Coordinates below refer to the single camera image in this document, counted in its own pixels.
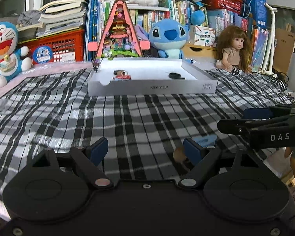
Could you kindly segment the red basket on shelf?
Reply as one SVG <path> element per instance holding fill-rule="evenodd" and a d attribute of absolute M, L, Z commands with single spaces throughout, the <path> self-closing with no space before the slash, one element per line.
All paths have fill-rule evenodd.
<path fill-rule="evenodd" d="M 227 9 L 237 14 L 241 13 L 241 0 L 204 0 L 204 3 L 208 5 L 211 10 Z"/>

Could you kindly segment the black round caps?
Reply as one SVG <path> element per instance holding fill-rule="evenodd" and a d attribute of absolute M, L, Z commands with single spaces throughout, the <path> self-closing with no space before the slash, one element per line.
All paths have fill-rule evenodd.
<path fill-rule="evenodd" d="M 179 73 L 169 73 L 168 77 L 170 79 L 183 79 L 185 80 L 185 77 L 182 77 Z"/>

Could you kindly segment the blue binder clip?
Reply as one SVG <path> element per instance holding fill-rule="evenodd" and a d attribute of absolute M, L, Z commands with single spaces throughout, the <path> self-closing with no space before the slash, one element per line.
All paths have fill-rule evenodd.
<path fill-rule="evenodd" d="M 202 146 L 203 148 L 207 148 L 209 146 L 215 146 L 217 136 L 212 135 L 206 135 L 206 136 L 198 136 L 193 138 L 194 142 L 196 142 L 198 145 Z"/>

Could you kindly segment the brown round piece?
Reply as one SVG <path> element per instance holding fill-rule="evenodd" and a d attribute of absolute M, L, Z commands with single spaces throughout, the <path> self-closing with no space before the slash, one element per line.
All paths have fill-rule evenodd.
<path fill-rule="evenodd" d="M 173 152 L 173 159 L 176 163 L 183 163 L 186 160 L 186 155 L 184 153 L 184 149 L 181 147 L 177 147 Z"/>

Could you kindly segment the row of upright books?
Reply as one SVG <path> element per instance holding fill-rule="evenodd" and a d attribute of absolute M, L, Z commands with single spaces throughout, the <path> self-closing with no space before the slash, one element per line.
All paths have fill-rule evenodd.
<path fill-rule="evenodd" d="M 198 7 L 195 3 L 187 0 L 162 0 L 159 6 L 140 6 L 127 2 L 133 25 L 139 24 L 145 31 L 150 31 L 152 26 L 163 19 L 173 19 L 182 25 L 190 26 L 191 13 L 201 9 L 205 14 L 202 27 L 214 28 L 216 35 L 230 25 L 236 25 L 244 31 L 251 31 L 255 23 L 252 16 L 243 18 L 240 14 L 227 9 L 211 10 L 205 3 Z"/>

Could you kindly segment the Stitch plush toy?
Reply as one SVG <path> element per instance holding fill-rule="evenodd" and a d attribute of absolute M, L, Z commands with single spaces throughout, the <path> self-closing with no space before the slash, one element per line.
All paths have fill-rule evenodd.
<path fill-rule="evenodd" d="M 149 32 L 146 32 L 139 24 L 135 26 L 139 40 L 148 40 L 150 48 L 143 51 L 145 58 L 168 58 L 187 59 L 182 51 L 183 46 L 189 40 L 189 27 L 181 25 L 173 19 L 163 19 L 152 26 Z"/>

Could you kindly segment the red plastic piece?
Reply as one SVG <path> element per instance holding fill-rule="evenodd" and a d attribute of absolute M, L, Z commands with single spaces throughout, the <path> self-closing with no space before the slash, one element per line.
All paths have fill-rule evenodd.
<path fill-rule="evenodd" d="M 130 75 L 126 75 L 126 76 L 115 76 L 113 77 L 113 80 L 131 80 L 131 76 Z"/>

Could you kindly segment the binder clip on box edge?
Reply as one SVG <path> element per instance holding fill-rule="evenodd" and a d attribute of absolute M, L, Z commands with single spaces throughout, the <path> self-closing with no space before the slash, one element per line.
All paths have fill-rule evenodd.
<path fill-rule="evenodd" d="M 98 69 L 100 67 L 100 63 L 102 62 L 102 59 L 101 58 L 96 58 L 94 61 L 93 61 L 93 70 L 95 72 L 98 72 Z"/>

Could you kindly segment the black white plaid cloth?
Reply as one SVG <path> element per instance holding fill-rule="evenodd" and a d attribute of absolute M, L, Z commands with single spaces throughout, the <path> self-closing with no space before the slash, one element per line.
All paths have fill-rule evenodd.
<path fill-rule="evenodd" d="M 247 108 L 291 104 L 283 83 L 259 74 L 210 70 L 214 94 L 98 96 L 87 93 L 89 70 L 28 78 L 0 99 L 0 196 L 40 151 L 89 146 L 108 139 L 101 167 L 113 180 L 178 178 L 185 169 L 172 153 L 186 137 L 217 135 L 234 152 L 242 138 L 221 134 L 220 119 L 239 119 Z"/>

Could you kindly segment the white shallow cardboard box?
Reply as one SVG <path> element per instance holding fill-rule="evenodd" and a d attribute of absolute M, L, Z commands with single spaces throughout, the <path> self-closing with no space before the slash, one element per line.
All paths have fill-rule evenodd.
<path fill-rule="evenodd" d="M 131 80 L 113 80 L 115 70 L 124 70 Z M 170 79 L 179 73 L 183 79 Z M 116 58 L 102 59 L 98 72 L 87 79 L 89 96 L 214 94 L 218 80 L 181 59 Z"/>

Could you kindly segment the stack of books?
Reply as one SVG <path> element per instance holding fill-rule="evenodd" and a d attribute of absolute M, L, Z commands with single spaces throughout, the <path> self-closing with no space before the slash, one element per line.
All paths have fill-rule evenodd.
<path fill-rule="evenodd" d="M 20 14 L 16 28 L 20 41 L 50 36 L 85 25 L 91 0 L 50 0 L 38 10 Z"/>

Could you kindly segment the red plastic crate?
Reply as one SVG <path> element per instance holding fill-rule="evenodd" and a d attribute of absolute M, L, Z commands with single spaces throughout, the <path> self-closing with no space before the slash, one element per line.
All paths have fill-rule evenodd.
<path fill-rule="evenodd" d="M 19 42 L 17 47 L 27 46 L 28 56 L 34 65 L 49 62 L 80 62 L 84 60 L 85 30 L 76 29 L 59 34 Z"/>

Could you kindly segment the Doraemon plush toy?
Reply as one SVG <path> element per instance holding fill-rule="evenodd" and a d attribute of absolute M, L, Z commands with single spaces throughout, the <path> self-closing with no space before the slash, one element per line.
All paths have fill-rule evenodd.
<path fill-rule="evenodd" d="M 0 88 L 32 67 L 29 48 L 17 48 L 18 30 L 10 22 L 0 22 Z"/>

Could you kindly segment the blue gift bag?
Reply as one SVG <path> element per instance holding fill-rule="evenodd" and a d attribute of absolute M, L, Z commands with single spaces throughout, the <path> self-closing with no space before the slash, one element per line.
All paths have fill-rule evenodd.
<path fill-rule="evenodd" d="M 252 16 L 256 25 L 265 29 L 267 25 L 266 0 L 241 0 L 241 2 L 240 15 L 245 19 Z"/>

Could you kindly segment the long-haired doll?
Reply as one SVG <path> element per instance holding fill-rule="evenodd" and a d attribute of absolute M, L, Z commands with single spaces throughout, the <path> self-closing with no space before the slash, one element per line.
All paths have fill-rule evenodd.
<path fill-rule="evenodd" d="M 228 26 L 220 33 L 217 40 L 216 67 L 228 72 L 238 68 L 249 74 L 252 72 L 249 64 L 252 51 L 246 32 L 240 27 Z"/>

